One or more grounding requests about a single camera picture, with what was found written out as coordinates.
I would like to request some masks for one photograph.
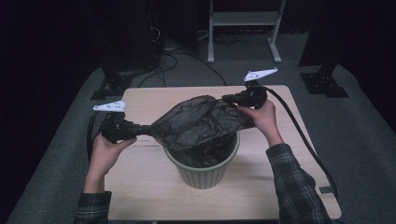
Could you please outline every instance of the green trash can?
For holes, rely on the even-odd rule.
[[[206,168],[195,168],[184,165],[177,161],[167,148],[164,150],[166,156],[176,166],[181,178],[186,184],[195,189],[210,189],[215,187],[224,177],[228,164],[238,151],[239,140],[239,133],[235,133],[232,140],[233,143],[231,144],[233,151],[230,156],[221,163]]]

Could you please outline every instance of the hand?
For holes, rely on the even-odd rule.
[[[253,118],[254,124],[267,138],[270,147],[284,143],[276,125],[276,107],[273,102],[267,100],[257,110],[241,105],[238,109]]]
[[[121,152],[133,144],[135,139],[124,140],[117,144],[110,143],[100,133],[93,141],[90,168],[85,180],[84,193],[105,192],[105,175],[116,164]]]

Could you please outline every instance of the plaid shirt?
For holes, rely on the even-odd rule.
[[[289,223],[332,223],[315,191],[315,179],[297,162],[289,145],[279,144],[266,151],[274,172],[279,219]],[[107,223],[111,192],[81,193],[75,224]]]

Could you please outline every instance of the light wood surface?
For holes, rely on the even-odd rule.
[[[286,86],[267,86],[289,105],[309,142],[309,135]],[[174,105],[199,95],[221,95],[245,90],[244,86],[129,89],[124,93],[126,119],[151,124]],[[302,167],[317,182],[317,192],[331,218],[341,211],[329,186],[280,102],[276,105],[279,130]],[[278,219],[274,176],[265,155],[268,144],[256,129],[240,132],[240,148],[221,182],[211,189],[194,189],[181,179],[176,166],[152,137],[141,135],[126,148],[106,176],[106,190],[113,192],[110,220],[215,220]]]

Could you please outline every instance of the black plastic bag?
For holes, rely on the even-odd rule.
[[[230,138],[252,127],[236,105],[203,95],[174,106],[151,125],[151,134],[179,162],[202,168],[224,161],[233,149]]]

